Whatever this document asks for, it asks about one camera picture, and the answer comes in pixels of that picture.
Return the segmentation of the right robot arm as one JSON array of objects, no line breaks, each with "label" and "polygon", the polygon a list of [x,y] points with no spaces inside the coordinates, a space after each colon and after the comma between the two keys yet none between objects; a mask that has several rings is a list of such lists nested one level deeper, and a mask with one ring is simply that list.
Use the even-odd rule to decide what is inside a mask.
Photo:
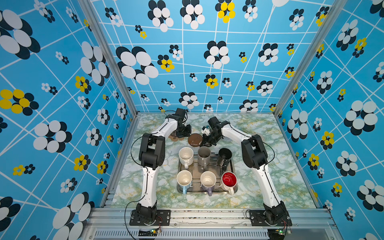
[{"label": "right robot arm", "polygon": [[216,145],[223,138],[229,138],[241,146],[243,162],[256,174],[262,191],[266,222],[277,225],[284,221],[292,226],[290,215],[281,200],[269,173],[268,153],[265,143],[259,135],[250,135],[233,127],[228,121],[219,121],[217,117],[208,120],[209,134],[203,134],[201,146]]}]

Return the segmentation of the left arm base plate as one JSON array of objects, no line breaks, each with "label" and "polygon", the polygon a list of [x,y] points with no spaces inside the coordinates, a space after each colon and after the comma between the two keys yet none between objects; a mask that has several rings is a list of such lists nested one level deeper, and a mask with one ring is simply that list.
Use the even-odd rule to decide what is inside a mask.
[{"label": "left arm base plate", "polygon": [[151,213],[138,213],[133,210],[131,213],[130,226],[169,226],[171,210],[156,210]]}]

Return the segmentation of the paw print wooden coaster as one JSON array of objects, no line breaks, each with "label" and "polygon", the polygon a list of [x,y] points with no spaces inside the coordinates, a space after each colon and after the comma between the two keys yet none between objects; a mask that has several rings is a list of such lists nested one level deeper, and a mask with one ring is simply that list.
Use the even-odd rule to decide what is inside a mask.
[{"label": "paw print wooden coaster", "polygon": [[169,139],[171,140],[171,141],[173,141],[173,142],[177,142],[178,140],[179,140],[179,138],[178,137],[175,137],[175,136],[169,136]]}]

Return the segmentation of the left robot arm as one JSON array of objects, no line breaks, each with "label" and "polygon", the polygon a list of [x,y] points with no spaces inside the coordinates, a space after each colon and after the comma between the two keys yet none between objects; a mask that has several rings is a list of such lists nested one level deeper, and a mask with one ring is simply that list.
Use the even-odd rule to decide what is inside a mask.
[{"label": "left robot arm", "polygon": [[191,126],[186,124],[188,111],[178,108],[173,114],[167,115],[165,121],[151,133],[143,134],[139,150],[139,161],[143,167],[143,190],[136,213],[139,219],[152,224],[157,218],[157,182],[158,171],[166,155],[166,138],[176,133],[178,138],[190,136]]}]

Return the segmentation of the round brown coaster front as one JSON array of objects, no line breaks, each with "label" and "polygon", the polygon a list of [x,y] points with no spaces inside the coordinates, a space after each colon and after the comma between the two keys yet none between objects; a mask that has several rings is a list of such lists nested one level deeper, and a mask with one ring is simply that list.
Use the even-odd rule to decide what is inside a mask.
[{"label": "round brown coaster front", "polygon": [[188,143],[192,147],[199,147],[203,141],[203,137],[200,134],[191,134],[188,138]]}]

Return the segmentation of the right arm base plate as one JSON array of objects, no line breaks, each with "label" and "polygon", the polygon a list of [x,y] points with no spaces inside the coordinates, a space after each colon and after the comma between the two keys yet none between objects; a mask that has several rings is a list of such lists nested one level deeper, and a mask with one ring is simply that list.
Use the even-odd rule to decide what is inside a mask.
[{"label": "right arm base plate", "polygon": [[292,220],[285,213],[274,215],[270,211],[246,210],[246,218],[251,221],[253,227],[291,227]]}]

